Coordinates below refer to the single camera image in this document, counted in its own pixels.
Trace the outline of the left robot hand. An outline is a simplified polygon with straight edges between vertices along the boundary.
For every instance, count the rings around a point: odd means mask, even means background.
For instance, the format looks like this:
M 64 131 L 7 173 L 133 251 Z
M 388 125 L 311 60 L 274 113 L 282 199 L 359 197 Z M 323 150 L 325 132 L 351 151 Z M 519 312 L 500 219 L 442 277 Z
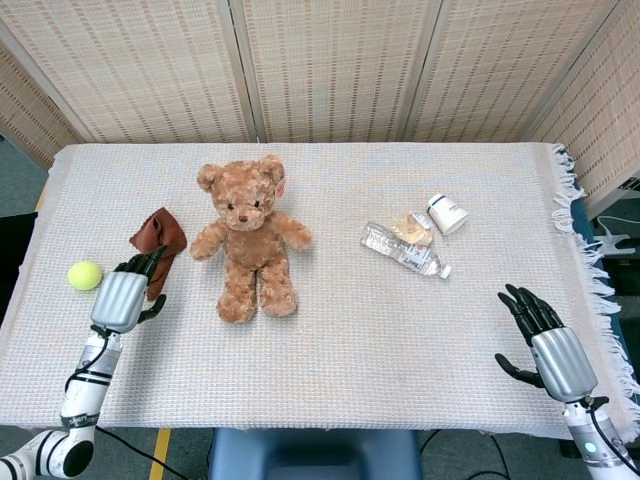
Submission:
M 161 246 L 147 254 L 138 253 L 106 275 L 91 312 L 92 330 L 104 338 L 125 334 L 161 312 L 165 294 L 148 309 L 143 309 L 143 303 L 166 249 Z

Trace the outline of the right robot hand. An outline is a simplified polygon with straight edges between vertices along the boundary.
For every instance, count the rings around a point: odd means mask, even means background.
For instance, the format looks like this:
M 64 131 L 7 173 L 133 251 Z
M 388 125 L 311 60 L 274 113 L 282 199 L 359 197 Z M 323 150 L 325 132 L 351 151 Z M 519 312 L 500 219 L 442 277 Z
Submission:
M 498 298 L 511 313 L 536 366 L 534 371 L 523 370 L 496 353 L 494 359 L 500 368 L 564 404 L 591 396 L 598 385 L 595 371 L 578 336 L 554 308 L 530 290 L 512 284 L 507 284 Z

